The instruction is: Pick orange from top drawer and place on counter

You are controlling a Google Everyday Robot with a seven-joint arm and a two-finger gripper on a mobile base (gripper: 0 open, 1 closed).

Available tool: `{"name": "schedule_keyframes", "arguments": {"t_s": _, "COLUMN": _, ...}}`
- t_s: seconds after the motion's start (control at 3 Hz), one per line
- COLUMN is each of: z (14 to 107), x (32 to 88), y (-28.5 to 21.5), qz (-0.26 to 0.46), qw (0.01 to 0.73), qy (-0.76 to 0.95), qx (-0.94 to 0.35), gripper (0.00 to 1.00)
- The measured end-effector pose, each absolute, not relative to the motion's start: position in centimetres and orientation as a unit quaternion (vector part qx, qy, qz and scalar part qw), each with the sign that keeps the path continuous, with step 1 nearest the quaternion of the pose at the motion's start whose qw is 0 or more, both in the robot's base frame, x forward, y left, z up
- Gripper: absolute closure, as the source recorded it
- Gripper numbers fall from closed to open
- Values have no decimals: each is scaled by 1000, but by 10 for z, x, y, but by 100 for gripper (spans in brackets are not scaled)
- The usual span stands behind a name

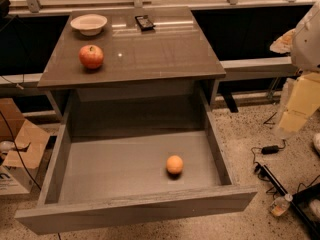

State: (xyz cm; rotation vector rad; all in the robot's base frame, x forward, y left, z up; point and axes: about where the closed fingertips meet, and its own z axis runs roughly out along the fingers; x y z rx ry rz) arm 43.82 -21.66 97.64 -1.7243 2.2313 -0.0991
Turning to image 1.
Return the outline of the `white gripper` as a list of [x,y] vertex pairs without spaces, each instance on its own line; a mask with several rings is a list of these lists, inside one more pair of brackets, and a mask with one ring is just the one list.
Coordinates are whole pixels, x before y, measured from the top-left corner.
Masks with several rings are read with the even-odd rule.
[[[295,30],[291,29],[277,38],[270,50],[275,53],[289,53]],[[320,74],[307,72],[296,80],[288,78],[281,93],[276,116],[275,135],[288,139],[296,134],[320,107]]]

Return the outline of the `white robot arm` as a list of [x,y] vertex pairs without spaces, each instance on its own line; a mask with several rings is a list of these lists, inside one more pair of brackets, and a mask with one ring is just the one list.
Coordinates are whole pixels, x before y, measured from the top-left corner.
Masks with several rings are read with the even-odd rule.
[[281,139],[296,134],[320,108],[320,2],[317,1],[296,27],[270,46],[276,53],[289,52],[301,75],[283,86],[274,133]]

